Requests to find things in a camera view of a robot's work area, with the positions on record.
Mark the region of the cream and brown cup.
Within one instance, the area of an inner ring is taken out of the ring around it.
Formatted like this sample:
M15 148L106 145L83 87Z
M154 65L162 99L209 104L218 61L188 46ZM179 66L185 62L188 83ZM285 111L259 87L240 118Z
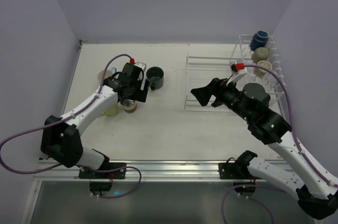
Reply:
M137 103L135 100L131 100L131 99L124 99L120 102L120 105L122 106L122 109L126 112L126 113L133 113L136 111L137 109Z

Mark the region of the light blue mug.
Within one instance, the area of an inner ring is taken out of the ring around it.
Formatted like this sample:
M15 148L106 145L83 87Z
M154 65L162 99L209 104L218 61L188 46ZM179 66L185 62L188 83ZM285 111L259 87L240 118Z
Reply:
M98 75L97 75L98 82L99 82L100 84L102 84L102 82L103 82L105 79L111 77L111 76L112 76L114 73L116 73L116 72L117 72L117 69L116 69L115 67L112 67L112 68L110 68L110 69L107 69L106 71L105 71L105 70L100 71L100 72L98 73Z

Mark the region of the dark teal mug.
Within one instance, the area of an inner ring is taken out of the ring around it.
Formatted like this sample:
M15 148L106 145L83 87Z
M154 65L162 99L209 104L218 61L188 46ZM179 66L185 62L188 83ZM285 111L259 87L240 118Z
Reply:
M160 67L150 67L146 71L146 78L150 82L150 89L152 91L160 89L164 84L164 71Z

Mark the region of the light green mug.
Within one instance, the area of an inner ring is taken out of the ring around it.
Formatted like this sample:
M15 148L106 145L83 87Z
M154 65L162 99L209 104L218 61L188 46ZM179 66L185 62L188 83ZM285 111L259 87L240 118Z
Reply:
M117 104L111 106L110 108L108 108L106 111L104 111L99 117L103 117L103 116L115 116L118 114L119 111L119 107Z

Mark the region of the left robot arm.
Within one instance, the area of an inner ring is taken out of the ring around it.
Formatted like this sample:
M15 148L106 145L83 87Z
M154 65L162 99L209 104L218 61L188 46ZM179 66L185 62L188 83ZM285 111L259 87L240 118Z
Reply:
M65 167L80 166L99 170L108 157L82 145L84 131L102 113L122 100L145 102L149 81L146 64L127 62L121 72L104 79L94 93L78 107L61 117L51 115L45 121L41 152Z

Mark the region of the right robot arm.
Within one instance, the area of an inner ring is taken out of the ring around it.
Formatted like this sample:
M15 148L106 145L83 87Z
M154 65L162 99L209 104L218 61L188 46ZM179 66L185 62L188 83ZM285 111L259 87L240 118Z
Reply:
M292 128L284 118L269 108L270 95L262 85L248 83L238 90L236 83L214 78L207 86L191 90L201 106L227 106L244 119L254 138L279 154L293 172L287 172L245 151L236 162L250 175L263 179L285 191L300 208L314 219L322 220L337 210L337 177L333 176L294 139Z

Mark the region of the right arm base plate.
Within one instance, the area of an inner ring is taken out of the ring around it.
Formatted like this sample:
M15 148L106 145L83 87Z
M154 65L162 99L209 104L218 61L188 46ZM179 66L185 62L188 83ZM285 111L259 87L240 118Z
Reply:
M252 151L244 151L237 159L231 157L218 164L218 172L221 180L251 180L254 178L248 171L250 161L258 155Z

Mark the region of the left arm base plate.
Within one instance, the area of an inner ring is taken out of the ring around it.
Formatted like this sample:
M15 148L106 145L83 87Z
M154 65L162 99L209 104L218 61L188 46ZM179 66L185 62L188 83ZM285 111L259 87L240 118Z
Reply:
M120 179L125 178L127 166L124 162L104 162L98 170L83 168L79 171L80 179Z

